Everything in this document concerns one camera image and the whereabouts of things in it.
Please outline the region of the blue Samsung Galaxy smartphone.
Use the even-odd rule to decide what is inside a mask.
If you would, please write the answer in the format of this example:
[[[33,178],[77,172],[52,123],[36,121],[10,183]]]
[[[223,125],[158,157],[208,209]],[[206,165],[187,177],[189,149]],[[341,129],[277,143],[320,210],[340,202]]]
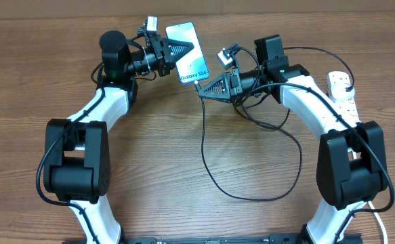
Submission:
[[[183,22],[167,26],[165,32],[168,39],[183,43],[191,43],[192,48],[186,45],[173,45],[174,54],[187,51],[176,63],[176,70],[180,83],[187,84],[201,81],[210,77],[209,68],[201,49],[195,26],[192,22]]]

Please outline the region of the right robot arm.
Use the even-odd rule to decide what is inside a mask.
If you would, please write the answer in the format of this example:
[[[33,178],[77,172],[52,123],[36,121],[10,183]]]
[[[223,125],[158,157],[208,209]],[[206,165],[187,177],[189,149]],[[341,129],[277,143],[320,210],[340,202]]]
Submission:
[[[293,111],[319,142],[316,183],[321,201],[313,218],[298,233],[271,234],[270,243],[361,243],[359,234],[346,228],[359,213],[378,215],[372,206],[379,192],[394,191],[388,175],[381,127],[363,123],[346,107],[354,97],[354,79],[329,84],[322,92],[301,65],[291,65],[279,35],[254,42],[257,67],[242,72],[236,63],[238,45],[218,54],[225,72],[205,86],[198,86],[202,100],[232,104],[242,116],[251,96],[273,96]]]

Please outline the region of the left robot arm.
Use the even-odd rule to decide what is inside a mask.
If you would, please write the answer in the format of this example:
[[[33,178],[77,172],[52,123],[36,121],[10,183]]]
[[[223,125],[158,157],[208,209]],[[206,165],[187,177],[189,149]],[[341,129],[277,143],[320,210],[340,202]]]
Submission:
[[[51,119],[45,132],[45,154],[35,178],[47,203],[71,208],[86,235],[85,243],[126,243],[113,216],[108,132],[136,101],[137,77],[168,75],[179,60],[200,46],[196,35],[163,38],[141,30],[146,46],[110,30],[100,37],[102,62],[91,74],[96,94],[67,119]]]

